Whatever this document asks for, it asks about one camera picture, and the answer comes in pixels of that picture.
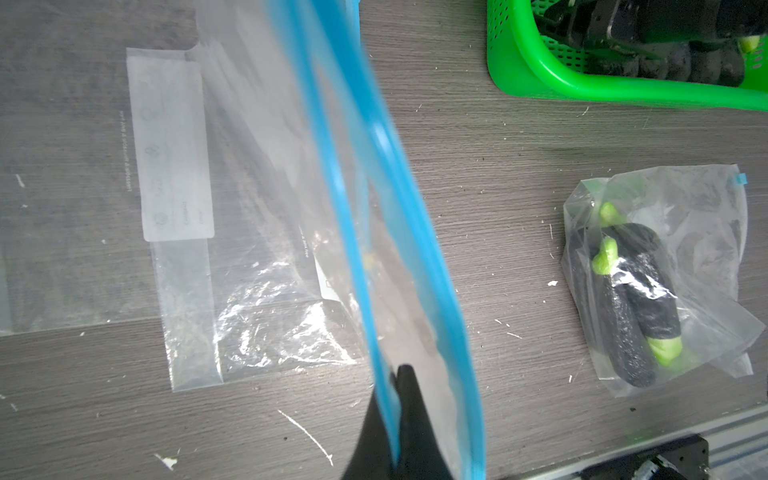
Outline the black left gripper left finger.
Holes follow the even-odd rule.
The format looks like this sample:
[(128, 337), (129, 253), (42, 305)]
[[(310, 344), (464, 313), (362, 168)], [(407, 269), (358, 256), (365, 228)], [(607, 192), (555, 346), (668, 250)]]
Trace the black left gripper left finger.
[(374, 390), (371, 395), (354, 453), (341, 476), (343, 480), (397, 478), (376, 393)]

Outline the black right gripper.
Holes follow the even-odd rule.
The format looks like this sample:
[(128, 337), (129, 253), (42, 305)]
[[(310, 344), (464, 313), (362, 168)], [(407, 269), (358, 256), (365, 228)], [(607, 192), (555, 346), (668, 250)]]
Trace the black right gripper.
[(539, 15), (539, 32), (572, 48), (657, 57), (669, 45), (767, 33), (765, 1), (559, 1)]

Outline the lifted clear zip-top bag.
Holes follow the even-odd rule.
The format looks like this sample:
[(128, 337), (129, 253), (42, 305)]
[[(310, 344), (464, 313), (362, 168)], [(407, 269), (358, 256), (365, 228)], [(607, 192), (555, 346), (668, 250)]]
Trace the lifted clear zip-top bag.
[(764, 324), (739, 304), (746, 176), (662, 166), (579, 183), (562, 268), (599, 380), (636, 395), (710, 364), (739, 378)]

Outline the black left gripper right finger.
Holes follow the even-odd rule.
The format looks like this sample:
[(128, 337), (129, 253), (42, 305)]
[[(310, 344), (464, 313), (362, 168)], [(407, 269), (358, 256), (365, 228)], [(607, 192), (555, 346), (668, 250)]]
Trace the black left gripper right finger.
[(400, 459), (396, 479), (452, 479), (439, 450), (415, 370), (401, 365), (396, 388), (401, 401)]

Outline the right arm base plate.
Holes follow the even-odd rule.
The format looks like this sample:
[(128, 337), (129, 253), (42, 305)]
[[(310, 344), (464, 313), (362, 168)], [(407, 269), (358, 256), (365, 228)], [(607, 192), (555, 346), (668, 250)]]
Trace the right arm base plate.
[(588, 467), (580, 478), (696, 480), (708, 479), (708, 469), (709, 444), (702, 436), (692, 435)]

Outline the black eggplant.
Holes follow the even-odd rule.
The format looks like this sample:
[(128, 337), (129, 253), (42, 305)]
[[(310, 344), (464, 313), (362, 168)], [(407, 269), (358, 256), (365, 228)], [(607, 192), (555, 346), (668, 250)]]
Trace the black eggplant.
[(590, 254), (579, 249), (574, 254), (574, 300), (596, 372), (623, 387), (652, 386), (655, 357), (641, 333), (627, 288), (615, 279), (617, 240), (607, 236)]
[(666, 247), (654, 230), (627, 220), (610, 202), (599, 209), (599, 225), (600, 242), (607, 236), (618, 242), (615, 279), (628, 290), (656, 367), (667, 367), (681, 355), (683, 342)]

